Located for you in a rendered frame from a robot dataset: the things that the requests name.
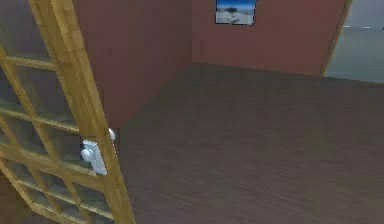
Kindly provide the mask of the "wooden glass-paned room door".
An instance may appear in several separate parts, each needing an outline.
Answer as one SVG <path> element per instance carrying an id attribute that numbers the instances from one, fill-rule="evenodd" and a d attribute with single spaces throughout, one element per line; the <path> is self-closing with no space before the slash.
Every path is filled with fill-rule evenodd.
<path id="1" fill-rule="evenodd" d="M 107 174 L 83 160 L 96 142 Z M 0 170 L 59 224 L 136 224 L 73 0 L 0 0 Z"/>

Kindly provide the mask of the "framed blue landscape picture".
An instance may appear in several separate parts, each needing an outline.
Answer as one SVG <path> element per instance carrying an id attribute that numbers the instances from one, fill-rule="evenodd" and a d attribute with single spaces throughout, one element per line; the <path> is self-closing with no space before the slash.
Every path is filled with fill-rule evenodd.
<path id="1" fill-rule="evenodd" d="M 215 23 L 252 26 L 258 0 L 216 0 Z"/>

